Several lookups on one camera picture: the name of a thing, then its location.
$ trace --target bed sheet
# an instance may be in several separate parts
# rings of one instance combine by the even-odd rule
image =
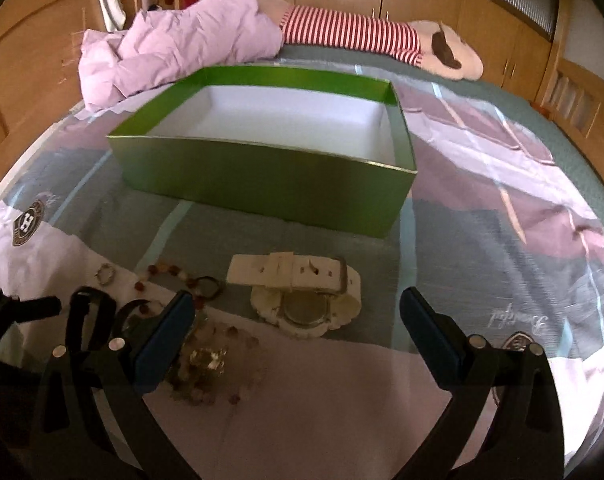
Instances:
[[[357,319],[318,340],[297,341],[259,322],[250,290],[230,286],[207,306],[212,319],[258,336],[269,355],[246,402],[192,407],[163,384],[144,397],[203,478],[391,478],[417,449],[450,396],[437,389],[399,317],[416,285],[466,333],[501,346],[517,331],[544,345],[556,381],[570,467],[604,421],[604,227],[526,125],[451,82],[370,64],[293,59],[276,64],[347,70],[393,81],[413,134],[418,177],[384,239],[361,237],[130,189],[106,135],[157,91],[100,115],[61,123],[0,202],[0,287],[22,298],[68,302],[96,286],[118,304],[163,260],[223,278],[233,254],[344,256],[363,279]],[[42,223],[12,245],[13,222],[39,199]],[[144,296],[166,304],[179,280]],[[64,316],[18,336],[32,366],[63,342]],[[489,398],[460,463],[481,446],[496,407]]]

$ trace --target silver ring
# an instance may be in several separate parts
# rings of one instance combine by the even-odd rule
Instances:
[[[111,285],[115,279],[115,267],[111,264],[101,264],[95,273],[95,278],[101,286]]]

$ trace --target plush toy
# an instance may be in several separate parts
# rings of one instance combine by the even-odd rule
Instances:
[[[448,25],[388,22],[337,10],[258,0],[259,10],[280,26],[286,44],[310,44],[387,54],[448,79],[476,80],[482,60]]]

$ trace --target pink fabric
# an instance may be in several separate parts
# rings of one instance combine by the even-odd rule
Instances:
[[[78,70],[84,104],[96,112],[205,66],[274,57],[280,28],[257,0],[200,0],[184,10],[141,10],[129,30],[87,30]]]

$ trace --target open box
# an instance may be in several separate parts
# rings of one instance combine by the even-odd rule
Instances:
[[[135,189],[383,237],[417,173],[388,81],[204,68],[109,136]]]

